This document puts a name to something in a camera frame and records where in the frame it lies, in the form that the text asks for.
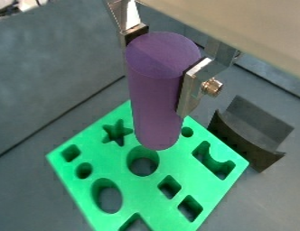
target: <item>metal bracket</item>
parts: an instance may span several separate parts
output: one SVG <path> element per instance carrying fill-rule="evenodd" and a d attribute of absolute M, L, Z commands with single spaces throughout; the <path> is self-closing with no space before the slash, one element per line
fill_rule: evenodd
<path fill-rule="evenodd" d="M 223 71 L 241 57 L 241 52 L 230 45 L 207 37 L 206 58 L 184 72 L 180 89 L 176 114 L 184 118 L 195 109 L 203 95 L 215 97 L 222 84 L 215 80 L 215 76 Z"/>
<path fill-rule="evenodd" d="M 103 3 L 118 28 L 119 44 L 124 50 L 130 41 L 148 32 L 148 26 L 140 21 L 134 0 L 103 0 Z"/>

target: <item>gray table surface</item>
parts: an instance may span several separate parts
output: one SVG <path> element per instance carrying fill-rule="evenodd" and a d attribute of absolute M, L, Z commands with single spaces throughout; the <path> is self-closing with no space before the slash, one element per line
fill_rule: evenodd
<path fill-rule="evenodd" d="M 123 75 L 112 28 L 95 0 L 0 22 L 0 154 Z"/>
<path fill-rule="evenodd" d="M 279 147 L 286 156 L 261 174 L 245 171 L 201 230 L 300 231 L 300 99 L 237 67 L 219 78 L 225 90 L 193 112 L 201 125 L 238 94 L 294 130 Z M 0 231 L 91 230 L 44 155 L 127 99 L 122 79 L 0 158 Z"/>

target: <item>oval hole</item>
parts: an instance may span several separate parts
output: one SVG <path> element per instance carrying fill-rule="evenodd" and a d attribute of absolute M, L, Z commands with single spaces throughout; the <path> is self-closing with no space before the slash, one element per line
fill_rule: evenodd
<path fill-rule="evenodd" d="M 114 214 L 122 206 L 122 195 L 116 184 L 110 179 L 99 179 L 92 185 L 92 198 L 98 208 Z"/>
<path fill-rule="evenodd" d="M 79 179 L 86 179 L 92 173 L 92 166 L 88 162 L 82 163 L 76 169 L 76 176 Z"/>
<path fill-rule="evenodd" d="M 144 177 L 151 175 L 158 167 L 156 151 L 136 146 L 131 149 L 127 155 L 127 167 L 132 174 Z"/>

